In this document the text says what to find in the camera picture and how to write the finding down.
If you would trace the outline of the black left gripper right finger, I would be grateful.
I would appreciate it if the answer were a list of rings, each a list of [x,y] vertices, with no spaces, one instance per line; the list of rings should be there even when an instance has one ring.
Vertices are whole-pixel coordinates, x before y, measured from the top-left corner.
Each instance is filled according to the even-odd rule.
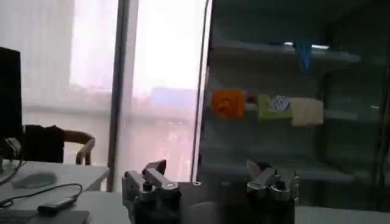
[[[299,201],[299,179],[295,170],[276,169],[268,163],[246,162],[250,180],[246,191],[257,198],[271,198],[275,201]]]

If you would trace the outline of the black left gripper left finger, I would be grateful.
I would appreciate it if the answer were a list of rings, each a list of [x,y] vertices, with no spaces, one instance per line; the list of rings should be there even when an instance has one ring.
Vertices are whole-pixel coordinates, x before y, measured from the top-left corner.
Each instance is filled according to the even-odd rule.
[[[165,177],[166,164],[167,161],[163,159],[148,163],[141,172],[126,171],[121,179],[123,201],[149,203],[161,199],[178,203],[180,187],[177,182]]]

